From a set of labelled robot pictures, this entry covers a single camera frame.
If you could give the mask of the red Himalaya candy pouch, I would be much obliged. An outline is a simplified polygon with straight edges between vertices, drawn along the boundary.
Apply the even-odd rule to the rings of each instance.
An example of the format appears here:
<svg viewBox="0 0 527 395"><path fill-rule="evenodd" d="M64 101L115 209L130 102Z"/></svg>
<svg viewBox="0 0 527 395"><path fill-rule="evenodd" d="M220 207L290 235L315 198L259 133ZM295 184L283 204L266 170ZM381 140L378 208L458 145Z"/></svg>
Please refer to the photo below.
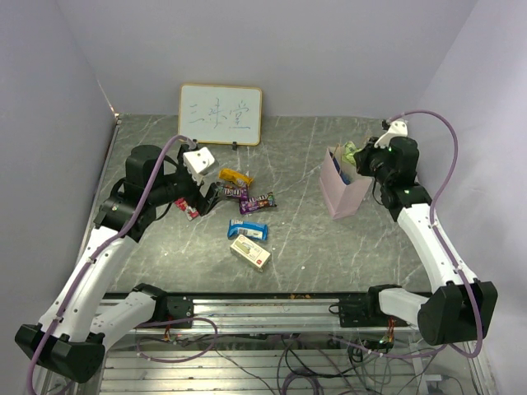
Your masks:
<svg viewBox="0 0 527 395"><path fill-rule="evenodd" d="M193 221L199 217L199 212L190 206L184 198L177 199L174 204L185 214L188 221Z"/></svg>

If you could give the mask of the pink paper bag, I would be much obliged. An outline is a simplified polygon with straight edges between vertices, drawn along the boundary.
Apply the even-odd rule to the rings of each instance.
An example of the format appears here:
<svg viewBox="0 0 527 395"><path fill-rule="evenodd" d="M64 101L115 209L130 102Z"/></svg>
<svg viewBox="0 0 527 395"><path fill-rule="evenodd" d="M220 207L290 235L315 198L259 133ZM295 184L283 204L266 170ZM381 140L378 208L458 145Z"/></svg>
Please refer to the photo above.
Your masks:
<svg viewBox="0 0 527 395"><path fill-rule="evenodd" d="M333 158L338 160L334 152L335 147L326 148L319 176L319 186L329 215L334 220L338 220L357 213L370 189L371 179L360 176L352 168L352 173L347 175L351 183L345 185L333 165Z"/></svg>

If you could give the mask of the green Himalaya candy pouch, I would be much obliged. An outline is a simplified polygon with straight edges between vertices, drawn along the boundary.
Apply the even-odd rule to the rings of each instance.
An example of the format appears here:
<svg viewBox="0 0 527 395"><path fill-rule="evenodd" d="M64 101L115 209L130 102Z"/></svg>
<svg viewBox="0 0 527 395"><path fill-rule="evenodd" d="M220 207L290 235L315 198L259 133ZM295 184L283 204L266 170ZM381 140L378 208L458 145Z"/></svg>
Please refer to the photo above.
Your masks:
<svg viewBox="0 0 527 395"><path fill-rule="evenodd" d="M356 166L357 161L355 159L355 155L361 151L361 147L357 147L352 141L348 141L343 145L342 159L350 165Z"/></svg>

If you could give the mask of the blue Burts chips bag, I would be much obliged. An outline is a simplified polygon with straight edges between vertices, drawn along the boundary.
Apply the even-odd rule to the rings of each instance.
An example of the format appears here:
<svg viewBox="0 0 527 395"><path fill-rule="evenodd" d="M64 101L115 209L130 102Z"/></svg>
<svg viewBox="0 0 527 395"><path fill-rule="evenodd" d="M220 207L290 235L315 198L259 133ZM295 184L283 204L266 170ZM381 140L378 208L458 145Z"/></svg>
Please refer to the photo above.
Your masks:
<svg viewBox="0 0 527 395"><path fill-rule="evenodd" d="M348 176L345 174L345 172L342 170L341 165L339 164L338 160L335 157L333 158L333 165L334 165L334 167L335 167L335 169L336 169L336 171L338 173L338 176L342 180L342 182L345 185L349 185L351 183L351 181L348 178Z"/></svg>

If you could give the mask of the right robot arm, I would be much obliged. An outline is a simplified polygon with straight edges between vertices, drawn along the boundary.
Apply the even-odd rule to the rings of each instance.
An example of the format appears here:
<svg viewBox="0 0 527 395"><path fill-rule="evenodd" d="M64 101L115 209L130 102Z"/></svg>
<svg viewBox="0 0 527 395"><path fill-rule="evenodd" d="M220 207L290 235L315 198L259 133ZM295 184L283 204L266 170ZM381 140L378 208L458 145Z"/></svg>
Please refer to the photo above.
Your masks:
<svg viewBox="0 0 527 395"><path fill-rule="evenodd" d="M354 155L358 174L371 177L380 204L403 230L425 267L431 295L401 286L372 286L363 305L364 319L375 326L391 316L416 326L431 346L481 342L497 302L497 288L480 281L448 240L427 190L417 182L417 143L393 137L381 146L370 138Z"/></svg>

